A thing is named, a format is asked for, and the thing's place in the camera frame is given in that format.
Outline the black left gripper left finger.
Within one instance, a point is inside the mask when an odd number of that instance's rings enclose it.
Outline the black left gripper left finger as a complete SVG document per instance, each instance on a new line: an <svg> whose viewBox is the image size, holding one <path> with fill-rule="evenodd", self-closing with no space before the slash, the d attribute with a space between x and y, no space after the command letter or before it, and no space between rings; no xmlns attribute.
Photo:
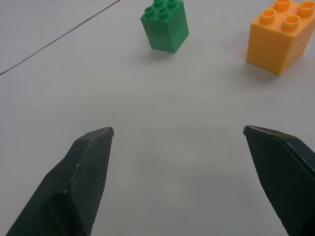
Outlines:
<svg viewBox="0 0 315 236"><path fill-rule="evenodd" d="M104 192L114 136L105 127L78 138L44 177L7 235L89 236Z"/></svg>

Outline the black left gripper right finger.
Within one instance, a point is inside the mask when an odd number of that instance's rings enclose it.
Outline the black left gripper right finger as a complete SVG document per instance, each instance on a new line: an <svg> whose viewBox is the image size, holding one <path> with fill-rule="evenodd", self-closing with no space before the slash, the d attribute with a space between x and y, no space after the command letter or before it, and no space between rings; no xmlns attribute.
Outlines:
<svg viewBox="0 0 315 236"><path fill-rule="evenodd" d="M260 184L290 236L315 234L315 153L299 138L246 125Z"/></svg>

